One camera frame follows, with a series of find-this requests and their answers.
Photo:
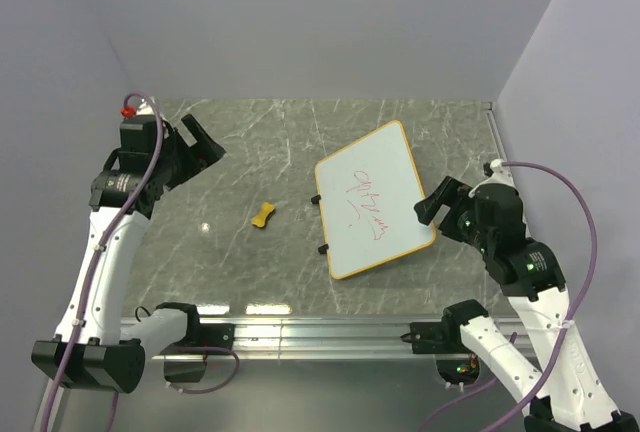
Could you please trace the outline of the yellow-framed whiteboard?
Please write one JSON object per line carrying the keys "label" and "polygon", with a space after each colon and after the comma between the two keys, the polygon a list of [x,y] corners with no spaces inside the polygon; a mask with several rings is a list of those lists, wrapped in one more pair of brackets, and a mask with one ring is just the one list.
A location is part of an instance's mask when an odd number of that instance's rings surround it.
{"label": "yellow-framed whiteboard", "polygon": [[402,123],[392,120],[314,170],[330,277],[343,280],[431,246],[418,221],[424,189]]}

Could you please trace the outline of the yellow bone-shaped eraser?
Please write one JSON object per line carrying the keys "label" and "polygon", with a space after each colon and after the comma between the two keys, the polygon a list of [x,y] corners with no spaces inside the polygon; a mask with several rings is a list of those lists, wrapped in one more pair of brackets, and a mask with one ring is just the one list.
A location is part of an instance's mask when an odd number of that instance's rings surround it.
{"label": "yellow bone-shaped eraser", "polygon": [[265,228],[270,217],[275,211],[276,207],[274,204],[270,202],[263,202],[258,213],[251,219],[251,224],[259,229]]}

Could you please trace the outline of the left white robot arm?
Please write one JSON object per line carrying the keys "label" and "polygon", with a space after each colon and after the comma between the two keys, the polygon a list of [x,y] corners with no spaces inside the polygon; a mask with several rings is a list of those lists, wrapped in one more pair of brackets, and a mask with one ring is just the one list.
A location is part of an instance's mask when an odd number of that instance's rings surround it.
{"label": "left white robot arm", "polygon": [[192,115],[182,122],[192,145],[171,125],[158,144],[152,115],[124,119],[119,147],[92,182],[87,247],[72,298],[53,337],[36,341],[31,352],[32,363],[66,388],[130,393],[147,360],[167,348],[190,354],[201,345],[194,304],[161,303],[131,330],[121,327],[133,259],[156,202],[225,154]]}

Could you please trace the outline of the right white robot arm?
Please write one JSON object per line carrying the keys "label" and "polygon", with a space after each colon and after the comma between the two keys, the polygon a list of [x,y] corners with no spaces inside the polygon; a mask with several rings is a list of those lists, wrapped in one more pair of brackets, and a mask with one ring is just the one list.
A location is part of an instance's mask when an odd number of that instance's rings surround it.
{"label": "right white robot arm", "polygon": [[606,392],[572,321],[566,280],[552,250],[528,236],[524,207],[512,184],[477,187],[446,177],[414,210],[429,223],[448,207],[443,236],[476,249],[489,276],[519,317],[536,361],[506,339],[475,300],[444,309],[441,338],[455,352],[474,353],[524,406],[528,431],[636,431],[636,418]]}

